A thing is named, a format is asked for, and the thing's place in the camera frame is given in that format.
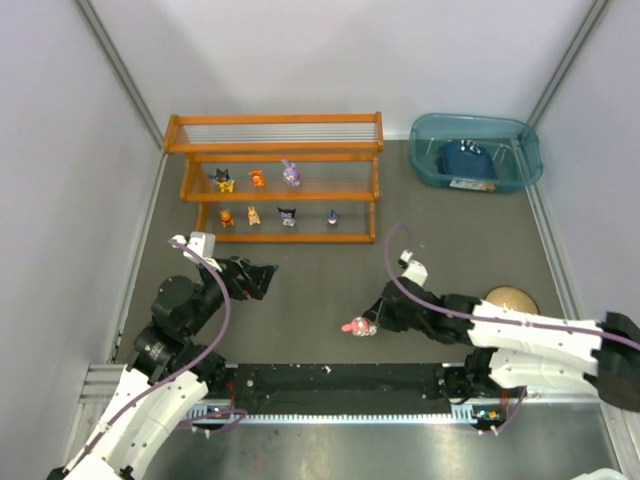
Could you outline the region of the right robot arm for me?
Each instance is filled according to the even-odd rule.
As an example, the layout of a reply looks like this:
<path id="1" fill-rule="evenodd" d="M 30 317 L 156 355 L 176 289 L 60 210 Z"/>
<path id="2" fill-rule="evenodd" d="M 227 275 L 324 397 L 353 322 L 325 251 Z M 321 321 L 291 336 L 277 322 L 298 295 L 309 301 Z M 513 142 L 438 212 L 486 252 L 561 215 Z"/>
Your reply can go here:
<path id="1" fill-rule="evenodd" d="M 465 295 L 437 296 L 405 277 L 344 325 L 355 336 L 415 330 L 441 344 L 473 347 L 465 361 L 476 393 L 490 387 L 574 390 L 639 410 L 639 328 L 626 315 L 567 320 Z"/>

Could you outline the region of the red green carrot toy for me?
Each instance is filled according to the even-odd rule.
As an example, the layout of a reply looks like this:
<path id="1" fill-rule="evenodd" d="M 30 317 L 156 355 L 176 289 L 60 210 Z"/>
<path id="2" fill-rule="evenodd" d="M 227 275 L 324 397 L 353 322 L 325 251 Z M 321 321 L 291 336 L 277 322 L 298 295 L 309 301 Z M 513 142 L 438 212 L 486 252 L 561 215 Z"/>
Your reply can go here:
<path id="1" fill-rule="evenodd" d="M 367 318 L 359 316 L 344 324 L 341 331 L 356 337 L 369 337 L 377 333 L 378 326 Z"/>

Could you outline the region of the black yellow dog toy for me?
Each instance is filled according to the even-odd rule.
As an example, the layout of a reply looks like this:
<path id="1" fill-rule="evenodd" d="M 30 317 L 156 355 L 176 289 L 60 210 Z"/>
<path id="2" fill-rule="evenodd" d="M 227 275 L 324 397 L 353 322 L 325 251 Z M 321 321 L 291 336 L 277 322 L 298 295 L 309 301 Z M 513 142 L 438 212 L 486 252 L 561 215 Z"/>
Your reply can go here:
<path id="1" fill-rule="evenodd" d="M 235 180 L 230 176 L 228 169 L 217 168 L 214 174 L 208 175 L 208 179 L 221 193 L 233 193 L 235 190 Z"/>

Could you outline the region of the orange tiger toy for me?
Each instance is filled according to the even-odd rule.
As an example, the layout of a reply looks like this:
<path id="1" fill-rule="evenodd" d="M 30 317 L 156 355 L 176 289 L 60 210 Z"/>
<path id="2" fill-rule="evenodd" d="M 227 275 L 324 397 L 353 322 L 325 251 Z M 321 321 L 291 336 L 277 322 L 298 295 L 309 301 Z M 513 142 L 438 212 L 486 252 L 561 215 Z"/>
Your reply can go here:
<path id="1" fill-rule="evenodd" d="M 249 172 L 254 188 L 263 188 L 266 186 L 264 172 L 262 170 L 252 170 Z"/>

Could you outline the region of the purple bunny toy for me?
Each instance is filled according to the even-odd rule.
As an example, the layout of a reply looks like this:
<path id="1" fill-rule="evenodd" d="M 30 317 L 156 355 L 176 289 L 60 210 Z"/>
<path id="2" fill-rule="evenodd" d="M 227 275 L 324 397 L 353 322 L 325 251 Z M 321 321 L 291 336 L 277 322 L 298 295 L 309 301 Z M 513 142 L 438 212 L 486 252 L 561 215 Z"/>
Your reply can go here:
<path id="1" fill-rule="evenodd" d="M 297 164 L 295 162 L 282 159 L 282 165 L 284 166 L 283 170 L 283 181 L 289 187 L 298 187 L 301 185 L 301 177 L 297 168 Z"/>

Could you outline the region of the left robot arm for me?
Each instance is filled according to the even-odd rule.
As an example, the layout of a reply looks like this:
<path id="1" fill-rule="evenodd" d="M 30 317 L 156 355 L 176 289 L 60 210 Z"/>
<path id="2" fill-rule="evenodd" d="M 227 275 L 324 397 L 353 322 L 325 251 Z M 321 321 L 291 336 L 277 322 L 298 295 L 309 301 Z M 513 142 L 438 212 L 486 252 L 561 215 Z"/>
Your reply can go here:
<path id="1" fill-rule="evenodd" d="M 194 281 L 167 278 L 151 305 L 116 390 L 80 451 L 52 479 L 141 479 L 187 413 L 226 384 L 226 361 L 216 345 L 194 338 L 233 300 L 261 300 L 277 268 L 242 257 L 204 259 Z"/>

